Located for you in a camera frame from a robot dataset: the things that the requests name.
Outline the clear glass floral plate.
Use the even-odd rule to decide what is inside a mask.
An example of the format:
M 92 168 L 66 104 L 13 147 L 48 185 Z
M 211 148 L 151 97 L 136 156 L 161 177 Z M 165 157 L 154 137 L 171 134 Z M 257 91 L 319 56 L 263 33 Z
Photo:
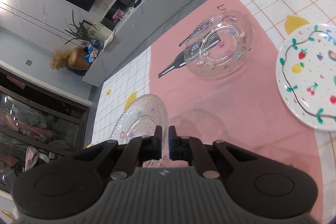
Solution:
M 145 94 L 132 102 L 115 124 L 111 139 L 117 141 L 119 145 L 127 144 L 135 137 L 154 135 L 156 126 L 162 127 L 162 157 L 159 160 L 146 161 L 142 166 L 161 168 L 167 154 L 168 115 L 166 106 L 159 96 Z

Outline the golden round vase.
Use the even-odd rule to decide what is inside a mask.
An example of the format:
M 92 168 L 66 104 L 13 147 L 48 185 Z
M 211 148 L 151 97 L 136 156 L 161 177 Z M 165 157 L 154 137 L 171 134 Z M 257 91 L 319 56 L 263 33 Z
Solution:
M 74 48 L 68 55 L 67 63 L 72 69 L 77 69 L 79 71 L 85 71 L 89 69 L 90 63 L 85 60 L 86 52 L 80 48 Z

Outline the white fruit pattern plate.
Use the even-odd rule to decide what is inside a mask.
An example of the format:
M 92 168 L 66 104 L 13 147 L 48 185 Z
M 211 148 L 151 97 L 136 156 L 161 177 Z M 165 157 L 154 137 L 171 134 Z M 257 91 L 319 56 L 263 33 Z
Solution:
M 282 100 L 307 126 L 335 131 L 335 26 L 307 24 L 291 33 L 277 57 Z

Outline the potted green plant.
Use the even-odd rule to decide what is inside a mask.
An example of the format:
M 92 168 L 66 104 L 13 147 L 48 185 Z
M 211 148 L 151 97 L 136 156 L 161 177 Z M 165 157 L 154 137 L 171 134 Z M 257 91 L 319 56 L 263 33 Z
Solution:
M 81 40 L 82 42 L 90 42 L 92 37 L 88 34 L 87 29 L 82 22 L 75 23 L 74 11 L 72 11 L 72 23 L 66 20 L 67 29 L 64 31 L 71 37 L 66 43 L 73 42 L 74 40 Z

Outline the clear glass floral bowl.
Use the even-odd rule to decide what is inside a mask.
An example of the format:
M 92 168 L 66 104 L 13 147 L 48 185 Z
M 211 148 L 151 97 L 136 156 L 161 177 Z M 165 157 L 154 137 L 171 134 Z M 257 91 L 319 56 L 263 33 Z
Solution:
M 225 77 L 238 69 L 252 48 L 251 21 L 238 11 L 222 11 L 201 21 L 185 41 L 184 60 L 197 77 Z

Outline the dark glass cabinet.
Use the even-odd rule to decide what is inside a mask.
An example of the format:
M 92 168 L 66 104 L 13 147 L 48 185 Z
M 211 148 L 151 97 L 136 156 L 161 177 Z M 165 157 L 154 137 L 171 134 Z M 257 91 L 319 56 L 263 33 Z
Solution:
M 9 173 L 25 171 L 28 148 L 50 161 L 80 151 L 88 111 L 1 69 L 1 189 L 10 191 Z

